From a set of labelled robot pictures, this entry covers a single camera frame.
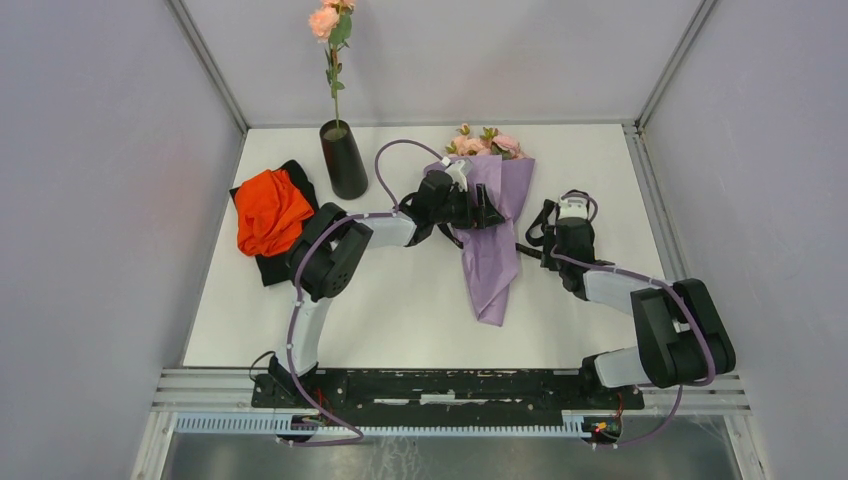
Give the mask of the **black ribbon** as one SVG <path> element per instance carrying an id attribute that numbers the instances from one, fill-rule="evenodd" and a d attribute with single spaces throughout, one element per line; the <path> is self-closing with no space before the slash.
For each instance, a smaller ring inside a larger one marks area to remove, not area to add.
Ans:
<path id="1" fill-rule="evenodd" d="M 526 244 L 515 244 L 515 249 L 519 254 L 536 260 L 542 260 L 544 258 L 544 251 L 539 250 L 539 247 L 544 246 L 545 228 L 557 207 L 558 204 L 553 200 L 545 200 L 543 202 L 542 209 L 525 232 Z"/>

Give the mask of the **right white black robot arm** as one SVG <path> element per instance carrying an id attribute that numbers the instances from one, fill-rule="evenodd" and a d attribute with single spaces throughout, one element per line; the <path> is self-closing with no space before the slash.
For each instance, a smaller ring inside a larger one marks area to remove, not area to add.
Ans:
<path id="1" fill-rule="evenodd" d="M 670 282 L 596 259 L 587 219 L 546 221 L 540 230 L 541 264 L 566 291 L 633 320 L 635 346 L 584 359 L 577 392 L 585 405 L 606 406 L 619 387 L 701 386 L 735 369 L 735 348 L 703 281 Z"/>

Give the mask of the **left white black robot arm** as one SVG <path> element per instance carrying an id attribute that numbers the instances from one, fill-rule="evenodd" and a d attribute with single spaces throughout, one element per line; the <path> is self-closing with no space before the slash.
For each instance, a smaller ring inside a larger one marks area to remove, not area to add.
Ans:
<path id="1" fill-rule="evenodd" d="M 309 374 L 318 366 L 327 313 L 367 250 L 416 246 L 434 228 L 484 231 L 505 223 L 486 185 L 438 170 L 426 173 L 418 189 L 388 212 L 353 214 L 323 205 L 287 254 L 295 297 L 284 343 L 268 367 L 278 397 L 295 408 L 312 399 Z"/>

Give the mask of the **purple paper flower bouquet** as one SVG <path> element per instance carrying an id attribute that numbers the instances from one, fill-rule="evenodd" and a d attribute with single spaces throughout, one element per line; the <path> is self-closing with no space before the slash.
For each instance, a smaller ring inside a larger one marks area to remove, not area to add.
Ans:
<path id="1" fill-rule="evenodd" d="M 490 204 L 504 222 L 484 229 L 449 231 L 462 244 L 462 265 L 476 320 L 500 327 L 504 323 L 509 289 L 520 273 L 515 227 L 523 211 L 535 169 L 535 160 L 515 138 L 496 127 L 477 134 L 464 123 L 445 146 L 447 156 L 464 160 L 471 194 L 486 189 Z"/>

